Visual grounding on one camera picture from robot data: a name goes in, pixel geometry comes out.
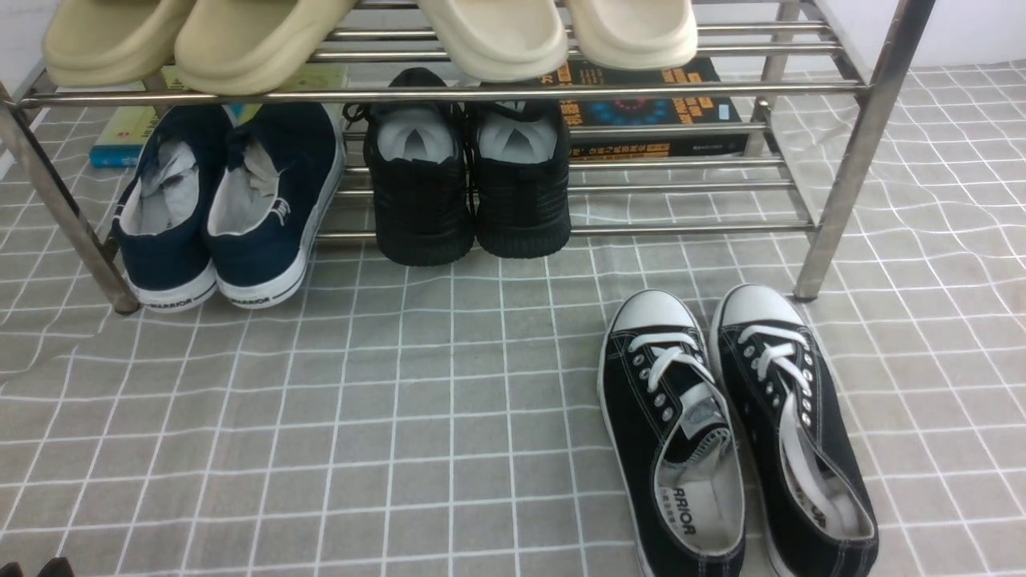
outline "rack leg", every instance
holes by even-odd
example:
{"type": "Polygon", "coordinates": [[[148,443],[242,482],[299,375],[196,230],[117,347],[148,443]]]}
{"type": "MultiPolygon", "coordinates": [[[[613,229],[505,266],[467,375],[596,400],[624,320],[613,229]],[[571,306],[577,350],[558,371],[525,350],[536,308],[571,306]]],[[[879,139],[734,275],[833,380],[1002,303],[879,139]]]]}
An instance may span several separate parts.
{"type": "Polygon", "coordinates": [[[103,251],[95,231],[75,202],[61,175],[39,145],[25,114],[17,108],[3,83],[0,83],[0,141],[14,160],[25,168],[36,193],[53,216],[61,231],[71,241],[85,268],[121,314],[139,310],[139,301],[117,267],[103,251]]]}
{"type": "MultiPolygon", "coordinates": [[[[777,22],[794,22],[798,20],[801,15],[801,3],[800,0],[785,0],[781,3],[780,8],[777,9],[777,22]]],[[[791,33],[781,33],[775,34],[773,36],[773,42],[784,43],[792,42],[794,40],[794,34],[791,33]]],[[[778,84],[784,79],[784,70],[787,68],[787,54],[780,54],[776,56],[767,56],[765,64],[762,66],[762,81],[772,84],[778,84]]],[[[760,97],[759,100],[766,102],[768,108],[773,108],[777,104],[777,97],[760,97]]],[[[756,115],[759,113],[758,109],[752,112],[752,122],[756,122],[756,115]]],[[[752,132],[748,134],[748,145],[745,147],[745,156],[759,156],[762,154],[762,149],[765,146],[765,138],[761,132],[752,132]]]]}
{"type": "Polygon", "coordinates": [[[898,2],[869,91],[823,207],[812,247],[798,273],[794,297],[799,301],[812,301],[820,294],[935,3],[936,0],[898,2]]]}

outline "stainless steel shoe rack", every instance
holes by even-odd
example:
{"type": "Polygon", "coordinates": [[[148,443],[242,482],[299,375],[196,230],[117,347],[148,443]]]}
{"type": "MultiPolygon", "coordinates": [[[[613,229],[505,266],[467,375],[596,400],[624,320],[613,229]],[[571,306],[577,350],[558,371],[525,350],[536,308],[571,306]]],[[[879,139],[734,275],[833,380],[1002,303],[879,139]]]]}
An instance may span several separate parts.
{"type": "MultiPolygon", "coordinates": [[[[701,56],[736,57],[760,56],[765,62],[762,77],[753,82],[705,82],[682,85],[618,88],[596,87],[538,87],[522,89],[494,88],[424,88],[424,89],[345,89],[324,91],[271,92],[253,97],[222,98],[199,92],[168,91],[162,78],[147,79],[142,91],[73,91],[56,92],[45,71],[27,94],[15,101],[0,84],[0,141],[22,164],[35,186],[39,197],[53,215],[61,230],[85,263],[86,268],[110,299],[115,310],[131,313],[139,308],[121,273],[115,264],[117,246],[108,239],[103,241],[95,229],[84,218],[78,204],[34,137],[31,120],[35,113],[46,107],[90,106],[154,106],[161,107],[190,104],[222,103],[276,103],[324,102],[364,103],[395,101],[515,101],[529,99],[637,99],[681,97],[749,97],[755,101],[750,121],[716,124],[711,126],[646,126],[615,129],[576,130],[606,137],[666,134],[689,136],[749,134],[745,154],[737,157],[685,157],[657,160],[631,160],[613,162],[574,162],[574,170],[643,170],[668,168],[754,168],[771,167],[779,172],[775,180],[737,180],[735,182],[688,182],[664,185],[589,185],[570,187],[570,195],[599,194],[668,194],[717,193],[726,191],[754,191],[758,193],[788,193],[795,209],[795,218],[788,220],[758,220],[722,223],[710,220],[693,224],[628,224],[623,226],[576,226],[577,236],[635,236],[681,234],[733,234],[801,231],[808,234],[810,251],[798,276],[794,295],[801,300],[817,297],[823,278],[830,267],[841,235],[852,215],[859,191],[865,181],[873,155],[883,134],[891,111],[898,99],[902,82],[912,62],[912,56],[922,37],[926,22],[936,0],[899,0],[894,21],[875,69],[867,73],[852,57],[851,44],[840,30],[833,26],[833,18],[824,0],[693,0],[696,4],[753,3],[778,4],[773,22],[754,24],[713,24],[700,26],[700,37],[708,41],[713,36],[755,37],[748,42],[703,42],[701,56]],[[812,36],[813,41],[795,41],[795,36],[812,36]],[[784,70],[790,55],[829,55],[836,65],[840,79],[829,82],[789,81],[784,70]],[[791,177],[785,153],[773,131],[773,110],[778,97],[804,94],[851,94],[860,106],[851,140],[838,167],[833,188],[820,215],[812,215],[797,183],[791,177]]],[[[386,0],[358,6],[357,9],[403,10],[416,9],[412,0],[386,0]]],[[[332,32],[328,42],[373,42],[382,49],[318,49],[313,63],[425,63],[445,62],[445,52],[438,48],[418,50],[389,47],[394,42],[433,41],[430,29],[370,30],[340,28],[332,32]]],[[[574,49],[570,57],[580,57],[574,49]]],[[[347,134],[352,142],[361,139],[357,133],[347,134]]],[[[347,175],[366,175],[365,167],[352,166],[347,175]]],[[[344,183],[354,179],[344,179],[344,183]]],[[[370,191],[349,189],[339,191],[341,197],[367,198],[370,191]]],[[[372,241],[373,231],[326,230],[318,234],[322,242],[372,241]]]]}

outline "beige slipper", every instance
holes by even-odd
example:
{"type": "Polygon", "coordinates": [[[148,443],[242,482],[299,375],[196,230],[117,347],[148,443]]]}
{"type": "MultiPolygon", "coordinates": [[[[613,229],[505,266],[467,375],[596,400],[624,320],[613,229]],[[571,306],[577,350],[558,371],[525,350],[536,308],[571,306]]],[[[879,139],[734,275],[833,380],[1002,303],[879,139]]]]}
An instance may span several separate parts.
{"type": "Polygon", "coordinates": [[[174,44],[179,79],[214,94],[273,90],[357,0],[198,0],[174,44]]]}
{"type": "Polygon", "coordinates": [[[135,82],[167,64],[195,0],[64,0],[43,36],[60,86],[135,82]]]}

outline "slipper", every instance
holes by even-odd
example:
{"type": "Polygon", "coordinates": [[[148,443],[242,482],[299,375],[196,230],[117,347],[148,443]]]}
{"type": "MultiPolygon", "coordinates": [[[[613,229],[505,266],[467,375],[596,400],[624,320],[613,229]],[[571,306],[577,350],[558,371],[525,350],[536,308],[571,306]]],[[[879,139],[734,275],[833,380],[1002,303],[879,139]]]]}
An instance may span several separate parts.
{"type": "Polygon", "coordinates": [[[43,61],[58,86],[141,80],[171,59],[195,0],[64,0],[43,36],[43,61]]]}
{"type": "Polygon", "coordinates": [[[213,94],[268,92],[310,57],[357,0],[198,0],[174,44],[179,79],[213,94]]]}
{"type": "Polygon", "coordinates": [[[581,51],[599,66],[663,70],[698,50],[692,0],[566,0],[566,7],[581,51]]]}
{"type": "Polygon", "coordinates": [[[552,0],[418,0],[452,63],[487,82],[527,80],[566,62],[552,0]]]}

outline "white wall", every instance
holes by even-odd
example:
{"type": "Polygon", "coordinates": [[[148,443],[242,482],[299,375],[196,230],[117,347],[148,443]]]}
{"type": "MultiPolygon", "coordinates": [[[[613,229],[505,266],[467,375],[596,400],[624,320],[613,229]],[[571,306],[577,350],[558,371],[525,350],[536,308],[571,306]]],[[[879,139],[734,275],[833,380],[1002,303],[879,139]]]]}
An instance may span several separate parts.
{"type": "MultiPolygon", "coordinates": [[[[823,0],[849,33],[859,57],[875,61],[898,0],[823,0]]],[[[39,43],[58,0],[0,0],[0,80],[13,89],[40,57],[39,43]]],[[[773,17],[775,5],[699,6],[703,22],[773,17]]],[[[918,66],[989,64],[1026,59],[1026,0],[939,0],[916,57],[918,66]]],[[[725,72],[758,70],[751,60],[723,59],[725,72]]],[[[789,70],[827,69],[825,59],[803,59],[789,70]]]]}

